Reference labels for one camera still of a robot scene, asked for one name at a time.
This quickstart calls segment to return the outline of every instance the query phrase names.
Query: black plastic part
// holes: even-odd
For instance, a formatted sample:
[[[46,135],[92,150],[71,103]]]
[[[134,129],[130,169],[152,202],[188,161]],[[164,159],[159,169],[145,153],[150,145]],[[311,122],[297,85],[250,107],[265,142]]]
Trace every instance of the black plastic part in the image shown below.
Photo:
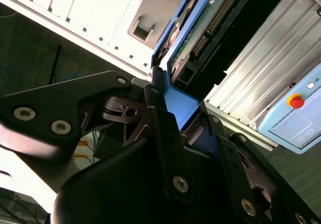
[[[211,55],[201,62],[202,69],[184,92],[202,101],[214,84],[219,85],[226,76],[224,71],[237,58],[279,2],[280,0],[249,0],[216,48],[207,50]]]
[[[152,115],[152,134],[154,135],[151,139],[156,145],[160,175],[166,196],[186,204],[192,204],[195,198],[194,181],[188,167],[175,116],[156,107],[150,108],[150,114]],[[181,193],[174,187],[175,176],[181,176],[187,180],[189,184],[187,193]]]
[[[145,106],[141,102],[113,96],[105,101],[102,118],[126,124],[137,123],[144,109]]]
[[[249,171],[244,168],[251,188],[261,186],[266,190],[271,201],[271,209],[265,213],[273,219],[273,223],[298,223],[296,213],[302,215],[305,220],[318,219],[246,136],[234,133],[229,140],[236,144],[239,152],[248,159],[255,170],[253,175],[251,168]]]
[[[53,82],[54,82],[54,76],[55,76],[56,67],[57,67],[59,56],[60,56],[61,48],[62,48],[61,45],[59,45],[58,49],[57,49],[55,61],[54,61],[54,64],[53,64],[51,72],[50,72],[50,78],[49,78],[48,85],[53,84]]]
[[[130,90],[129,79],[109,71],[4,96],[0,98],[0,144],[42,160],[68,161],[82,136],[110,124],[101,112],[96,115],[101,102]],[[14,110],[22,106],[33,109],[36,117],[29,121],[15,118]],[[68,122],[71,132],[55,134],[51,124],[56,120]]]
[[[146,85],[144,87],[145,103],[147,107],[158,106],[164,110],[167,110],[164,95],[152,85]]]
[[[213,157],[216,163],[215,173],[219,176],[217,185],[224,196],[221,204],[238,216],[239,221],[270,223],[255,201],[238,150],[234,143],[226,139],[222,123],[217,117],[208,114],[200,113],[198,119],[202,128],[198,128],[195,133],[192,132],[193,128],[188,129],[185,134],[197,135],[193,143],[188,143],[190,148]],[[254,206],[254,216],[249,216],[240,205],[243,199],[250,201]]]
[[[228,200],[211,158],[184,149],[197,194],[188,206],[164,195],[154,153],[143,139],[74,175],[58,193],[52,223],[246,223],[222,205]]]
[[[161,93],[164,92],[164,74],[160,67],[153,66],[148,76],[151,78],[151,84]]]

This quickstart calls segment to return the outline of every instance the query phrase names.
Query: blue plastic frame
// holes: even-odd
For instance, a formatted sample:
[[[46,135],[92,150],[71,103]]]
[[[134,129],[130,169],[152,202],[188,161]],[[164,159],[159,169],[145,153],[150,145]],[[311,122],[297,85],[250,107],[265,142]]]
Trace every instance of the blue plastic frame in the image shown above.
[[[160,48],[161,44],[164,40],[166,40],[166,35],[171,30],[172,25],[175,19],[178,17],[181,10],[184,8],[185,2],[187,0],[183,0],[181,6],[179,7],[175,17],[172,19],[171,23],[165,30],[161,40],[159,41],[154,54],[152,56],[152,60],[154,59],[154,55],[157,50]],[[184,26],[182,27],[180,33],[178,34],[175,42],[169,49],[166,56],[162,59],[160,63],[160,67],[164,71],[164,97],[166,101],[166,106],[169,112],[173,113],[176,117],[177,124],[179,129],[181,130],[185,123],[190,119],[193,113],[199,107],[199,102],[197,99],[189,96],[188,94],[178,90],[177,88],[172,86],[171,77],[170,77],[170,69],[169,63],[177,53],[179,47],[185,40],[186,36],[190,32],[191,28],[193,27],[194,23],[198,19],[199,15],[202,13],[204,7],[207,5],[209,0],[198,0],[197,4],[195,5],[194,9],[192,10],[190,16],[186,20]]]
[[[314,87],[309,89],[307,84],[314,82]],[[314,145],[321,141],[321,136],[316,138],[314,141],[309,143],[303,149],[297,148],[288,141],[278,137],[269,130],[281,119],[283,119],[288,113],[290,113],[293,108],[288,106],[286,101],[287,99],[296,93],[299,93],[303,99],[307,99],[308,96],[318,89],[321,86],[321,62],[309,72],[299,83],[297,83],[285,96],[283,96],[267,113],[263,121],[258,127],[258,132],[275,141],[277,144],[280,144],[286,147],[289,150],[297,154],[302,154],[305,151],[312,148]]]

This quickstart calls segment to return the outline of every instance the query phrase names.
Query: screw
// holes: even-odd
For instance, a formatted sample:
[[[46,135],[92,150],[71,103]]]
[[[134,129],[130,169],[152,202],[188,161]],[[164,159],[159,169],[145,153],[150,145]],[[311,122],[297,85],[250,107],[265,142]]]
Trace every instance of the screw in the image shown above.
[[[316,220],[314,220],[314,219],[311,219],[311,223],[312,224],[319,224]]]
[[[256,211],[254,206],[252,205],[252,203],[250,201],[248,201],[247,199],[242,199],[241,200],[241,205],[243,207],[243,209],[246,211],[246,213],[250,216],[255,216]]]
[[[56,120],[51,124],[51,130],[56,135],[66,135],[71,131],[71,125],[64,120]]]
[[[245,143],[246,142],[246,138],[243,135],[240,135],[240,140]]]
[[[120,83],[127,83],[125,79],[121,78],[121,77],[118,77],[117,78],[118,82]]]
[[[296,213],[295,214],[295,217],[297,219],[297,221],[300,223],[300,224],[306,224],[306,221],[305,219],[303,218],[303,216],[299,213]]]
[[[153,92],[155,92],[155,93],[159,93],[159,91],[156,89],[156,88],[151,88],[151,90],[153,91]]]
[[[175,188],[181,193],[186,193],[189,190],[189,184],[187,183],[186,179],[181,176],[175,176],[173,183]]]
[[[215,116],[212,116],[212,120],[213,120],[214,122],[216,122],[216,123],[219,123],[219,122],[220,122],[219,119],[218,119],[217,117],[215,117]]]
[[[18,107],[14,110],[14,116],[18,120],[29,121],[35,118],[36,112],[29,107]]]

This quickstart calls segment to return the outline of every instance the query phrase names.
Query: wire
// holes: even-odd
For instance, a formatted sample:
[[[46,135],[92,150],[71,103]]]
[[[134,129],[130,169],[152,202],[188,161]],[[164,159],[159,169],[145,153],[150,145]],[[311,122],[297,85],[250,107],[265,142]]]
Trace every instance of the wire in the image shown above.
[[[94,151],[94,150],[91,149],[85,142],[82,142],[81,140],[80,140],[79,142],[82,143],[84,146],[87,146],[90,150]]]
[[[98,130],[95,130],[95,137],[96,137],[96,140],[98,141],[99,137],[97,136],[97,132]]]
[[[3,205],[0,204],[0,208],[3,209],[6,213],[8,213],[10,216],[12,216],[14,219],[19,221],[22,224],[29,224],[28,222],[22,220],[21,218],[17,217],[15,214],[13,214],[11,211],[9,211],[7,208],[5,208]]]
[[[0,18],[9,18],[9,17],[13,17],[14,15],[16,15],[18,12],[15,12],[15,13],[13,13],[13,14],[11,14],[11,15],[7,15],[7,16],[2,16],[2,17],[0,17]]]
[[[38,221],[38,219],[36,218],[36,216],[28,209],[26,208],[24,205],[22,205],[20,202],[16,201],[15,199],[11,198],[11,197],[8,197],[8,196],[5,196],[5,195],[0,195],[0,197],[3,197],[3,198],[6,198],[8,200],[12,200],[14,201],[15,203],[17,203],[19,206],[23,207],[27,212],[29,212],[29,214],[35,219],[35,221],[40,224],[40,222]]]
[[[75,156],[75,157],[82,157],[82,158],[86,158],[86,159],[90,162],[90,164],[92,164],[91,160],[90,160],[89,158],[87,158],[86,156],[78,155],[78,156]]]
[[[95,163],[95,157],[94,157],[95,149],[96,149],[95,131],[92,132],[92,138],[94,139],[94,153],[92,154],[92,160],[93,160],[93,163]]]
[[[68,81],[70,78],[72,77],[85,77],[86,75],[81,74],[81,73],[75,73],[75,74],[71,74],[68,77],[66,77],[66,81]]]
[[[7,86],[8,86],[8,94],[9,94],[9,93],[10,93],[11,85],[10,85],[10,79],[9,79],[8,72],[7,72],[7,70],[6,70],[2,65],[0,65],[0,68],[4,71],[4,73],[5,73],[5,75],[6,75]]]

